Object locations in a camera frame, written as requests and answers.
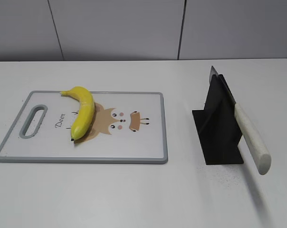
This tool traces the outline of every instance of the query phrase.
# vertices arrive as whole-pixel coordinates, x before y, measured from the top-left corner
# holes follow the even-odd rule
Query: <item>knife holder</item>
[[[243,164],[238,149],[242,132],[234,118],[234,104],[213,75],[203,110],[192,115],[207,165]]]

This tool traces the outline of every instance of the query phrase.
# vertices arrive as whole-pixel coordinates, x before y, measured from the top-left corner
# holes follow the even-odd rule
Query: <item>cartoon deer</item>
[[[111,127],[116,128],[116,126],[114,125],[114,123],[116,122],[125,122],[125,119],[116,119],[115,117],[117,117],[117,114],[113,113],[112,111],[115,108],[108,108],[108,109],[104,109],[103,106],[99,103],[95,103],[95,113],[94,113],[94,117],[91,123],[91,126],[89,127],[87,133],[79,140],[74,141],[74,143],[81,143],[84,141],[88,141],[91,139],[94,139],[95,137],[97,137],[99,135],[99,133],[103,133],[103,134],[109,134],[111,135],[109,128]],[[144,118],[141,119],[140,118],[140,113],[135,111],[132,112],[130,114],[131,117],[131,122],[130,122],[130,126],[129,129],[132,132],[136,132],[139,131],[139,127],[140,124],[145,124],[148,125],[149,123],[142,123],[141,120],[149,120],[149,118]],[[117,127],[118,130],[122,129],[122,126],[119,125]]]

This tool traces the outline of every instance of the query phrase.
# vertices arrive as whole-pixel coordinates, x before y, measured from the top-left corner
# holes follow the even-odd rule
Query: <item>white table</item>
[[[211,65],[261,133],[272,166],[207,166],[191,110]],[[0,63],[0,143],[32,90],[157,91],[165,165],[0,163],[0,228],[287,228],[287,59]]]

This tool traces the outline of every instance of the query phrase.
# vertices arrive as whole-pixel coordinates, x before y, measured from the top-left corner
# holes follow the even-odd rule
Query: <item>knife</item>
[[[258,172],[265,175],[271,166],[271,156],[264,144],[260,134],[255,128],[252,121],[246,115],[239,103],[236,103],[228,84],[223,75],[219,75],[215,68],[212,66],[209,76],[209,84],[213,76],[216,76],[218,81],[222,84],[224,91],[227,93],[230,102],[234,106],[234,117],[239,125],[242,134],[244,135],[247,146],[249,147],[251,156],[256,164]]]

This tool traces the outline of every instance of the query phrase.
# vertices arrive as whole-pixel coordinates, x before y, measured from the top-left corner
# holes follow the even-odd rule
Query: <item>yellow banana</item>
[[[92,94],[85,88],[76,86],[68,91],[60,92],[62,96],[70,96],[80,103],[78,117],[71,129],[72,141],[80,139],[87,132],[94,116],[95,104]]]

